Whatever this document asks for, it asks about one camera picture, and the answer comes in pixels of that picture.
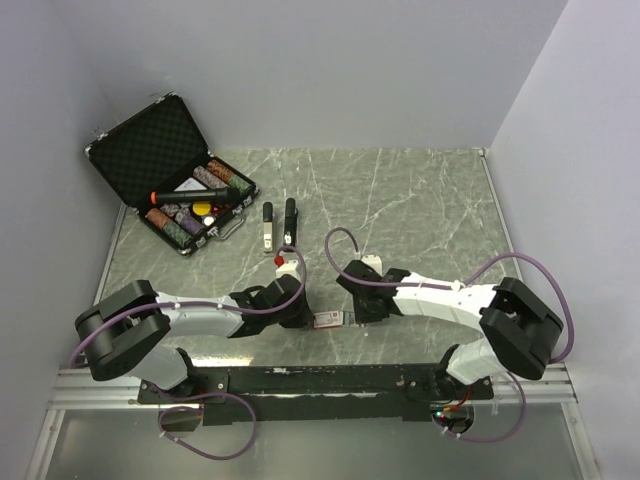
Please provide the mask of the striped staple strip pack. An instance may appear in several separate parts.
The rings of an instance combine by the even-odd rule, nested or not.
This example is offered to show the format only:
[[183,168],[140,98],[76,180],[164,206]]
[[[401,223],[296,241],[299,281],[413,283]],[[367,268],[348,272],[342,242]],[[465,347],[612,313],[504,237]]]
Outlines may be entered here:
[[344,326],[354,326],[357,325],[358,322],[356,320],[356,316],[354,312],[343,312],[343,325]]

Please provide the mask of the grey and black stapler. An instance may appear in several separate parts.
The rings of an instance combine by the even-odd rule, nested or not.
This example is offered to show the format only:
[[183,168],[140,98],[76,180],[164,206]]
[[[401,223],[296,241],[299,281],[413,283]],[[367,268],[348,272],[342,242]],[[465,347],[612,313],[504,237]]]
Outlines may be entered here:
[[263,225],[263,251],[271,253],[274,250],[274,210],[270,201],[263,203],[262,225]]

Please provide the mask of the red white staple box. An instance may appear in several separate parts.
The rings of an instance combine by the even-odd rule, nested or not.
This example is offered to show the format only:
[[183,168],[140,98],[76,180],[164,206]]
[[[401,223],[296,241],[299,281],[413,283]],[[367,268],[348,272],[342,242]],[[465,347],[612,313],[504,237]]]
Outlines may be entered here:
[[345,325],[345,314],[340,310],[315,313],[312,328],[314,330],[340,328]]

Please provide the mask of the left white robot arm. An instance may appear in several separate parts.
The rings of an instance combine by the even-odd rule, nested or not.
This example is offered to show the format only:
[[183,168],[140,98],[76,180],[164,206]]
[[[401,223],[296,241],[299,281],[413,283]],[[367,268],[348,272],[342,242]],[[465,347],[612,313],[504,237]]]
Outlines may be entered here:
[[83,312],[75,320],[80,344],[69,365],[83,356],[92,378],[132,376],[183,402],[206,389],[204,376],[182,348],[161,343],[172,337],[255,336],[271,325],[307,328],[313,323],[304,283],[284,274],[219,298],[176,297],[136,280]]

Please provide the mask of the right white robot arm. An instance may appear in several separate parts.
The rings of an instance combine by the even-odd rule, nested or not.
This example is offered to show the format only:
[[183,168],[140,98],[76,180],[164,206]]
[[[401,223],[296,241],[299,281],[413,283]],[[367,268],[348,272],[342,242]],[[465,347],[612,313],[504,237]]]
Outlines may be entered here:
[[488,376],[511,373],[542,378],[564,329],[562,320],[522,281],[468,286],[391,268],[381,275],[362,260],[351,261],[336,282],[353,298],[356,321],[422,316],[468,327],[481,337],[446,351],[436,374],[438,390],[457,398]]

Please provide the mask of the black orange marker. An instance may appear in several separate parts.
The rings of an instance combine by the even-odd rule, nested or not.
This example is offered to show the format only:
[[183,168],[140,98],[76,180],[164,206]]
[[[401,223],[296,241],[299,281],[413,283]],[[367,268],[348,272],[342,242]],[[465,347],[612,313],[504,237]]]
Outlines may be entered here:
[[227,204],[242,197],[242,193],[234,187],[224,187],[212,190],[186,190],[173,192],[152,192],[150,202],[152,205],[164,205],[169,203],[197,203],[209,202],[214,204]]

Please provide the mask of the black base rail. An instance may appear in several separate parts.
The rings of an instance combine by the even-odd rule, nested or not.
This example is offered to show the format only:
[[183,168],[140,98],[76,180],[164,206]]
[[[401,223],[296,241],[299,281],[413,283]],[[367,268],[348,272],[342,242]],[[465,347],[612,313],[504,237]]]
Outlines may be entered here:
[[429,421],[430,408],[464,400],[494,398],[485,377],[470,386],[444,378],[435,364],[196,367],[196,380],[162,395],[144,381],[137,401],[141,405],[173,406],[191,395],[214,393],[193,400],[204,408],[206,426],[249,420],[250,413],[234,394],[256,412],[260,421],[400,418]]

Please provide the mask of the yellow poker chip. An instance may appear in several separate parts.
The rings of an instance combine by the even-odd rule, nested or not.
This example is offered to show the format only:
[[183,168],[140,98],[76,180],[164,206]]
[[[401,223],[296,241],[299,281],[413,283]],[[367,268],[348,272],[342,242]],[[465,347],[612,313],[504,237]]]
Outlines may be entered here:
[[195,215],[203,217],[211,214],[212,207],[209,202],[194,202],[192,204],[192,211]]

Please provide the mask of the black poker chip case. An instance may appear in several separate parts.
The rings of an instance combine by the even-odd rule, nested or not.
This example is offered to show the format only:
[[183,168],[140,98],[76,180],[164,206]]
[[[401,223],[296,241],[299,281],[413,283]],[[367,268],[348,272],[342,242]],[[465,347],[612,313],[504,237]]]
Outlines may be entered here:
[[[223,242],[246,221],[258,185],[211,151],[183,98],[159,97],[100,135],[85,156],[138,219],[179,255],[188,257],[210,241]],[[152,192],[237,188],[242,197],[210,203],[197,216],[193,203],[152,205]]]

